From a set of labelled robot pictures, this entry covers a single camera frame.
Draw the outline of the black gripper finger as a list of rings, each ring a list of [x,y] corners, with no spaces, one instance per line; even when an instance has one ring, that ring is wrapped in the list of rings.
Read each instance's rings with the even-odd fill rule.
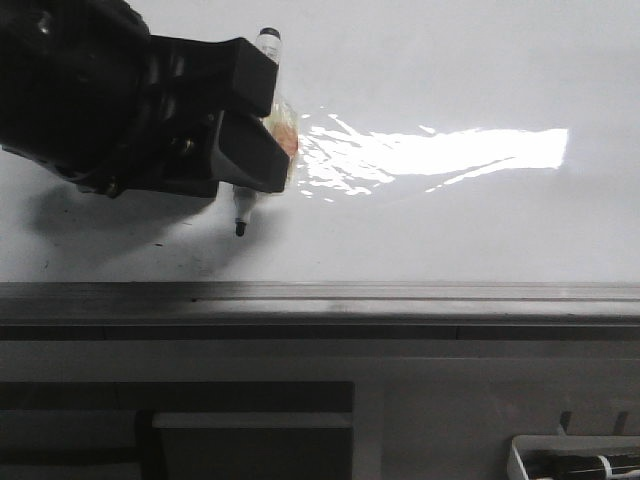
[[[278,48],[252,44],[245,38],[233,39],[228,44],[231,57],[223,105],[243,114],[268,116],[278,76]]]
[[[289,156],[260,119],[232,111],[214,117],[210,167],[219,182],[263,193],[281,193]]]

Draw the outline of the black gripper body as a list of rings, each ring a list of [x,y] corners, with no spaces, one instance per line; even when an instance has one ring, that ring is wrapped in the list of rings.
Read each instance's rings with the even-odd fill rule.
[[[212,198],[223,47],[159,36],[124,1],[1,5],[1,146],[80,191]]]

